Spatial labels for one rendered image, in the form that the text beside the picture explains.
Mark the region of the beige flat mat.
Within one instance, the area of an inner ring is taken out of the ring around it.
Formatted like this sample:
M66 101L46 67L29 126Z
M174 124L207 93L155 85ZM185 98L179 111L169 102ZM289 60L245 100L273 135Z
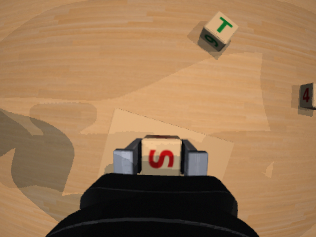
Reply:
M125 148L136 138L144 138L146 135L178 135L181 140L188 139L197 150L208 153L207 176L214 176L222 181L234 142L118 108L114 111L97 179L104 174L114 173L115 149Z

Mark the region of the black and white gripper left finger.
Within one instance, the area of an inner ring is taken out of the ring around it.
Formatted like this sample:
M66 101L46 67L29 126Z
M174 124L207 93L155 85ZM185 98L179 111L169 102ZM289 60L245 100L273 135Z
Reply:
M137 174L142 170L142 138L136 138L126 148L113 151L114 173Z

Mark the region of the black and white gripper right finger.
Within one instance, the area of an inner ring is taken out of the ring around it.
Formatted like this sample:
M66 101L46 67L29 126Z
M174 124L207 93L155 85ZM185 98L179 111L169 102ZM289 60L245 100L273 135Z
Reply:
M198 151L188 139L182 139L181 141L181 175L207 176L208 153L206 151Z

